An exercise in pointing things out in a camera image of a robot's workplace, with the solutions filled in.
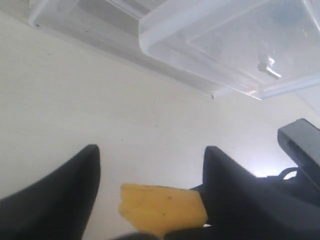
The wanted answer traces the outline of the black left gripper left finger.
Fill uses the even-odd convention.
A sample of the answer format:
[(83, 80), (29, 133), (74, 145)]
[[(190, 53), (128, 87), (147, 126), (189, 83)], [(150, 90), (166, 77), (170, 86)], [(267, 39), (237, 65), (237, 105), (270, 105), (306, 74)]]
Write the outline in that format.
[(80, 240), (101, 179), (95, 144), (34, 184), (0, 200), (2, 240)]

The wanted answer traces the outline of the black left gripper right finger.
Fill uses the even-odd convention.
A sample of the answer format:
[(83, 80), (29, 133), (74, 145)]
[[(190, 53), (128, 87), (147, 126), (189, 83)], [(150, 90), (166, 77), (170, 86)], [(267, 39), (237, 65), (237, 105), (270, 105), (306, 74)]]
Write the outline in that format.
[(215, 146), (205, 149), (198, 187), (207, 227), (177, 230), (167, 240), (317, 240), (320, 191), (301, 172), (256, 177)]

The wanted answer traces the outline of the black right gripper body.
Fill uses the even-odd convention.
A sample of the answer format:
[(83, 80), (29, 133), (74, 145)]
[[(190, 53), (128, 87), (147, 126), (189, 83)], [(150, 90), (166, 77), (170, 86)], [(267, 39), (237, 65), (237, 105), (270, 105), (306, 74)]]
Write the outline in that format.
[(200, 195), (290, 195), (298, 187), (298, 176), (297, 167), (266, 177), (257, 177), (243, 167), (205, 167), (202, 184), (192, 189)]

